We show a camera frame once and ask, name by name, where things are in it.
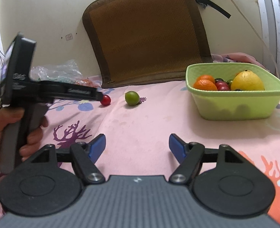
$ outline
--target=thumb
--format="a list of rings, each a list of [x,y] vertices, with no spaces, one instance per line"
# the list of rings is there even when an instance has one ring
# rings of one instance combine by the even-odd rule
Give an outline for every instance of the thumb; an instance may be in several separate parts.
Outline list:
[[[10,123],[15,123],[22,119],[23,108],[5,107],[0,109],[0,132]]]

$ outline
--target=gray ribbed surface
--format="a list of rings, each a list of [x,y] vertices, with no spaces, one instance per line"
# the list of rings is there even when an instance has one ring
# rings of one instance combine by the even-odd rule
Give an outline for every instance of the gray ribbed surface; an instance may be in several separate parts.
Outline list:
[[[163,176],[111,176],[88,187],[65,211],[42,218],[7,214],[0,228],[280,228],[267,215],[251,219],[216,216],[199,206],[183,186]]]

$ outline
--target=human hand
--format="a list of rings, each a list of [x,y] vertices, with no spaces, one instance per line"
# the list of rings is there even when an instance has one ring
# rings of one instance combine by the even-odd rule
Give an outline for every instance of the human hand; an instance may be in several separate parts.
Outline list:
[[[12,107],[1,108],[0,142],[1,142],[2,132],[4,128],[10,123],[15,123],[21,120],[23,115],[24,115],[23,108],[12,108]],[[48,120],[46,117],[42,119],[41,126],[43,127],[48,126]],[[43,138],[43,131],[41,127],[37,128],[27,136],[27,145],[24,145],[19,150],[19,153],[22,156],[22,161],[25,161],[27,158],[29,158],[33,153],[35,153],[39,149],[42,138]]]

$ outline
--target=handheld device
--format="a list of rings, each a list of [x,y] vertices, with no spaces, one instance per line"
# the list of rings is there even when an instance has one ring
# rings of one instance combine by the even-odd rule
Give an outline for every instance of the handheld device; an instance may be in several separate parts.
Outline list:
[[[229,145],[169,137],[178,168],[164,176],[110,176],[94,165],[104,135],[67,149],[46,145],[0,182],[0,228],[280,228],[267,211],[271,180]],[[57,162],[71,162],[75,174]],[[216,162],[201,174],[204,163]]]
[[[0,99],[3,105],[25,109],[21,121],[9,124],[2,136],[0,171],[10,173],[21,161],[19,149],[27,135],[39,127],[54,99],[98,100],[103,94],[96,88],[54,81],[33,81],[29,71],[36,42],[19,33],[5,54],[1,71]]]

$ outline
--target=yellow lemon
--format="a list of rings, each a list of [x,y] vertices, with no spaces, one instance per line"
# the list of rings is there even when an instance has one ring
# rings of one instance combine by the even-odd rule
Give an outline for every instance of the yellow lemon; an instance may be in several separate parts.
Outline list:
[[[240,89],[241,91],[264,91],[263,81],[252,71],[240,72],[231,84],[231,90]]]

